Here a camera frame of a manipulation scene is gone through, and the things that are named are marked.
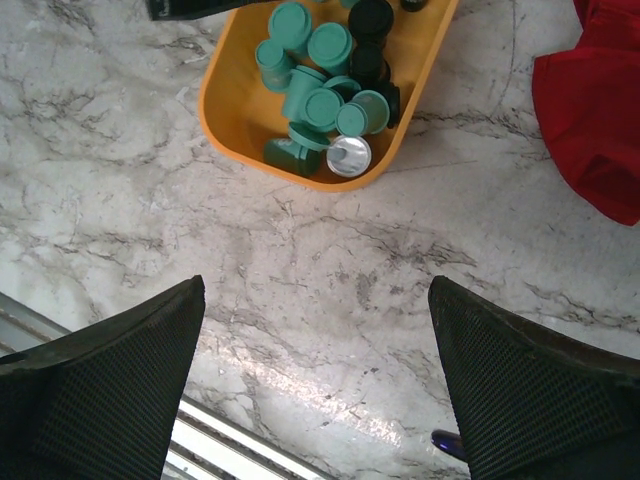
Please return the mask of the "red cloth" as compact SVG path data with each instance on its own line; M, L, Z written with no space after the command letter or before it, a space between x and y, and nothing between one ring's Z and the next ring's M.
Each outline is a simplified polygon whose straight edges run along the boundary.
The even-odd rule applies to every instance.
M539 56L532 97L567 184L608 218L639 221L639 4L577 1L576 46Z

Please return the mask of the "black coffee capsule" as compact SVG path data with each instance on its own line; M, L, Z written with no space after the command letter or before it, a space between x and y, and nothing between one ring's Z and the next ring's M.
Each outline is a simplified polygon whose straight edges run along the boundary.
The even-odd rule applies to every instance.
M400 119L400 89L393 82L389 82L383 87L382 94L389 106L389 120L387 127L392 129L398 124Z
M401 8L409 13L416 13L428 5L429 0L401 0Z
M394 23L394 10L386 0L361 0L350 10L348 28L357 43L383 48Z
M363 89L376 89L391 79L391 69L381 47L374 43L358 44L352 54L349 76Z

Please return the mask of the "green coffee capsule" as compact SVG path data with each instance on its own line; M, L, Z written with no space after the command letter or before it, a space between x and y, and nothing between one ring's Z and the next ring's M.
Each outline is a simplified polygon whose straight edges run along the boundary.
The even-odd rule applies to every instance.
M328 136L301 122L288 124L288 136L270 139L263 149L264 162L309 178L320 168L322 152L330 145Z
M263 85L275 93L285 93L290 85L296 61L274 40L262 41L255 50L255 60Z
M351 33L336 22L326 22L318 26L308 42L311 60L332 76L348 73L352 48Z
M327 80L305 95L300 109L302 121L321 133L334 131L338 110L361 90L361 85L346 75Z
M298 65L292 69L291 81L281 109L282 115L289 121L299 121L305 96L310 91L321 87L327 80L328 77L325 74L311 67Z
M380 133L389 120L390 107L386 98L374 90L364 90L340 107L336 128L342 135L360 137Z
M326 150L329 169L345 178L355 178L364 174L371 161L371 147L362 137L339 135Z
M299 2L281 3L269 18L268 32L270 38L284 50L298 58L306 58L312 34L311 13Z

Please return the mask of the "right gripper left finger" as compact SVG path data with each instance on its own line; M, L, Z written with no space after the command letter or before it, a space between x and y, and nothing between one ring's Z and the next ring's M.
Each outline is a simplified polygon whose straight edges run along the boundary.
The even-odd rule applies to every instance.
M160 478L204 311L196 275L2 357L2 478Z

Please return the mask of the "orange storage basket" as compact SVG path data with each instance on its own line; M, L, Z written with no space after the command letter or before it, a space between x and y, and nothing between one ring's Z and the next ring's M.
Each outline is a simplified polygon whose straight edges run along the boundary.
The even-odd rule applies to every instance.
M280 113L284 98L264 87L254 55L268 36L268 19L276 7L273 2L251 4L229 14L200 89L202 129L227 157L289 182L325 192L363 188L397 156L457 6L455 1L439 0L415 13L394 9L385 58L391 79L400 89L401 116L395 128L368 137L372 164L355 179L341 178L327 166L304 178L263 160L267 141L287 133L287 122Z

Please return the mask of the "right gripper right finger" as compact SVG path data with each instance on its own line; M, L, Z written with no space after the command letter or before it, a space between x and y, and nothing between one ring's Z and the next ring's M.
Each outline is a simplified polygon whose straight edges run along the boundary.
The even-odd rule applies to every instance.
M511 313L444 277L429 292L474 479L636 479L639 362Z

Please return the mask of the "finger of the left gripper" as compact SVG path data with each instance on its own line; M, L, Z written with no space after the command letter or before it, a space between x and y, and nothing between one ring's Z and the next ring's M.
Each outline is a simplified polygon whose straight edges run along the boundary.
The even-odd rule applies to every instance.
M255 0L147 0L152 20L195 20L255 3Z

